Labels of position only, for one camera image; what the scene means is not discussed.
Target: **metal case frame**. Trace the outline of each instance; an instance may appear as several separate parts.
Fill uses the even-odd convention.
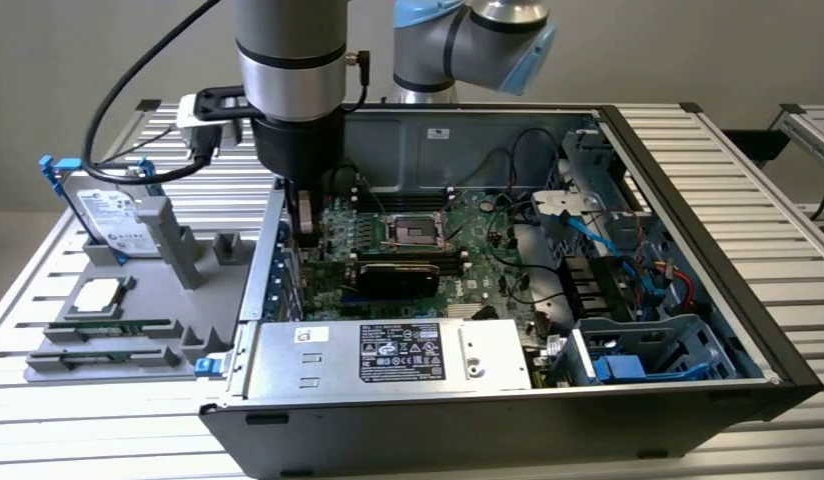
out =
[[[250,476],[675,457],[730,425],[771,420],[823,388],[617,107],[382,105],[359,115],[400,110],[593,112],[647,200],[678,232],[765,356],[769,378],[675,388],[633,385],[537,390],[523,396],[499,393],[379,402],[348,399],[332,404],[291,401],[266,405],[234,398],[203,406],[200,417]],[[259,329],[256,321],[243,324],[239,341],[255,339]],[[238,353],[248,350],[246,344],[236,347]],[[235,361],[235,369],[238,366],[247,367],[243,375],[248,376],[248,355],[243,363]]]

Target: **motherboard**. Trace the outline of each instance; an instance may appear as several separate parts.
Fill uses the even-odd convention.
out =
[[[512,318],[526,325],[533,305],[506,196],[463,191],[436,211],[398,211],[390,198],[363,208],[336,197],[323,215],[319,248],[302,251],[306,320]]]

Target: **power supply label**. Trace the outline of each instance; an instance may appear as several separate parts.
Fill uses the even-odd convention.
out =
[[[366,383],[444,380],[438,323],[362,325],[359,378]]]

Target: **gray wall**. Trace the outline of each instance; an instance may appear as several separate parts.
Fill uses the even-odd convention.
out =
[[[0,210],[61,208],[36,171],[37,158],[77,154],[114,81],[199,3],[0,0]],[[178,99],[239,82],[227,3],[126,91],[102,147],[138,99]],[[722,126],[745,127],[765,126],[781,102],[824,103],[824,0],[549,3],[561,33],[523,101],[697,101]],[[351,3],[348,45],[374,52],[372,98],[387,93],[391,81],[392,4]],[[351,72],[348,98],[356,95]],[[464,101],[512,100],[470,87],[460,95]],[[790,154],[771,172],[795,200],[821,196],[824,173],[814,162]]]

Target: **green circuit board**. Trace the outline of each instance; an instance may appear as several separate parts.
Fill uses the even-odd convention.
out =
[[[476,310],[492,305],[500,318],[514,318],[521,325],[531,320],[534,309],[518,304],[499,288],[504,276],[508,286],[525,272],[499,263],[490,255],[487,231],[496,215],[483,211],[482,202],[496,203],[496,196],[467,191],[450,202],[447,209],[426,213],[362,213],[336,198],[324,212],[324,245],[331,242],[331,252],[318,249],[303,253],[303,308],[310,321],[363,320],[379,318],[468,318]],[[399,236],[388,225],[410,228],[438,226],[439,240],[432,244],[398,244]],[[518,262],[515,248],[507,248],[507,230],[511,227],[507,215],[498,215],[491,231],[503,241],[495,248],[499,257]],[[355,261],[354,251],[360,254],[392,252],[442,252],[454,255],[467,252],[462,275],[442,276],[439,291],[431,298],[400,301],[358,301],[356,292],[346,285],[346,275]]]

